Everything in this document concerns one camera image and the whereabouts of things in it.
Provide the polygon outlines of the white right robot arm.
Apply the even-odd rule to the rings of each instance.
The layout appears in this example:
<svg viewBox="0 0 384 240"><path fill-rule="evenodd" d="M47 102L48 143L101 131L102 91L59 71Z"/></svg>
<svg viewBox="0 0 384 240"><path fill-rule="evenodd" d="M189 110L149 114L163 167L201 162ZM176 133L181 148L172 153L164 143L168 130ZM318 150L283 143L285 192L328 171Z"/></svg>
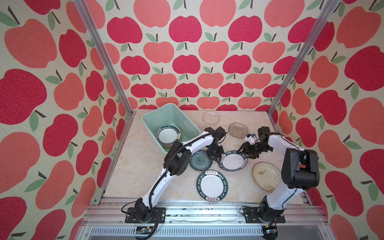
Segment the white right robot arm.
<svg viewBox="0 0 384 240"><path fill-rule="evenodd" d="M270 223L282 216L294 197L319 185L319 158L316 151L299 147L282 134L271 132L268 127L259 128L258 136L256 139L248 134L246 142L237 152L245 154L249 159L256 159L261 153L275 150L284 157L282 182L263 198L253 214L260 222Z"/></svg>

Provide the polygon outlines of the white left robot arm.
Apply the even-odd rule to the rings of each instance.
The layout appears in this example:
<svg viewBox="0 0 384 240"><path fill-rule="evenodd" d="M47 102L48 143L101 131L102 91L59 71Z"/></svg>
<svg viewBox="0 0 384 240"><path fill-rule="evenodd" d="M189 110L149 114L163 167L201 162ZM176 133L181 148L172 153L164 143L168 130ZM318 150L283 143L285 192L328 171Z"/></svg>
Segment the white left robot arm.
<svg viewBox="0 0 384 240"><path fill-rule="evenodd" d="M200 135L189 141L175 142L164 158L163 169L156 182L143 197L135 202L134 209L138 219L147 222L155 216L154 207L173 179L185 172L192 154L207 148L209 159L219 161L224 154L224 149L220 143L226 135L227 132L222 127L215 130L208 127Z"/></svg>

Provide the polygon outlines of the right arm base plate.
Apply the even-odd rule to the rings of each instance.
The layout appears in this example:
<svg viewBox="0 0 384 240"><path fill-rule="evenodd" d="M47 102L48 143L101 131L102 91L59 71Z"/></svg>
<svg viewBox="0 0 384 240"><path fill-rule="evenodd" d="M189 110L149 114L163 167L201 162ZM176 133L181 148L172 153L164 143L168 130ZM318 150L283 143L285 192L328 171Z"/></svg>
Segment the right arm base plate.
<svg viewBox="0 0 384 240"><path fill-rule="evenodd" d="M284 224L286 219L283 211L262 209L260 207L242 206L239 213L245 218L247 224Z"/></svg>

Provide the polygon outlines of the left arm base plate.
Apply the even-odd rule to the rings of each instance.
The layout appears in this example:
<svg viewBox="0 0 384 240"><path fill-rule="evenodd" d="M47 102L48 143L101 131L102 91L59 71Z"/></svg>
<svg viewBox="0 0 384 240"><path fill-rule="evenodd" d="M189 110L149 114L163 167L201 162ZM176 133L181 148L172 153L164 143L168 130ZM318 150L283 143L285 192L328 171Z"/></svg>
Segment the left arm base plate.
<svg viewBox="0 0 384 240"><path fill-rule="evenodd" d="M155 213L157 214L157 220L159 224L165 222L166 208L154 208ZM128 213L126 214L125 223L127 224L154 224L155 215L150 209L144 210L144 214L141 215L140 212L136 211L135 208L128 208Z"/></svg>

